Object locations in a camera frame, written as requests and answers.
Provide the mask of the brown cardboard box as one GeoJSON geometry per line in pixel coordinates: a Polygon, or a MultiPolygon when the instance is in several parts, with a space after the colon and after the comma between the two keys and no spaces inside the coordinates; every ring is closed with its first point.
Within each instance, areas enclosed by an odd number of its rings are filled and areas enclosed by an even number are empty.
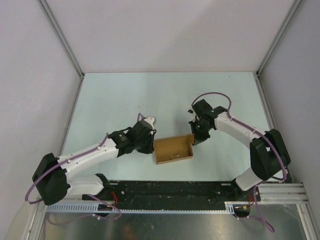
{"type": "Polygon", "coordinates": [[[192,133],[156,139],[153,144],[156,164],[191,159],[194,156],[193,143],[194,135],[192,133]],[[178,159],[172,159],[172,154],[175,151],[181,151],[182,156],[178,159]]]}

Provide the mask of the small clear plastic scrap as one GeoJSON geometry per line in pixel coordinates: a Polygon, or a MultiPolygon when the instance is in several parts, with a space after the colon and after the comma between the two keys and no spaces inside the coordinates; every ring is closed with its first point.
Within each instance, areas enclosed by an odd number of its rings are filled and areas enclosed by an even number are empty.
{"type": "Polygon", "coordinates": [[[181,151],[177,150],[172,154],[171,158],[174,160],[174,159],[179,159],[181,156],[182,156],[181,151]]]}

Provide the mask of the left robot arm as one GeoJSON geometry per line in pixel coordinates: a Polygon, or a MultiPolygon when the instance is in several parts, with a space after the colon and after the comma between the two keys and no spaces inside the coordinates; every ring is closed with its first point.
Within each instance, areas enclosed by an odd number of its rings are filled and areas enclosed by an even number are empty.
{"type": "Polygon", "coordinates": [[[70,196],[82,196],[83,200],[107,199],[112,186],[104,174],[96,173],[91,177],[80,177],[79,174],[133,151],[153,153],[155,124],[155,117],[144,117],[132,127],[106,134],[101,142],[87,149],[58,157],[53,153],[46,154],[32,176],[41,200],[50,206],[70,196]]]}

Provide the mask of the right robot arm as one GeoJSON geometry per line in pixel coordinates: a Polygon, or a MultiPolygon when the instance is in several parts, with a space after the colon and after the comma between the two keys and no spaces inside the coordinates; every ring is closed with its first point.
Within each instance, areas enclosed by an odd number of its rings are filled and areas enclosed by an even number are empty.
{"type": "Polygon", "coordinates": [[[260,182],[273,178],[278,172],[286,176],[286,167],[291,158],[281,133],[276,129],[259,130],[251,127],[230,115],[227,108],[212,108],[204,99],[191,104],[189,121],[196,146],[208,140],[210,131],[224,132],[249,149],[250,167],[232,180],[231,196],[242,201],[249,194],[249,189],[260,182]]]}

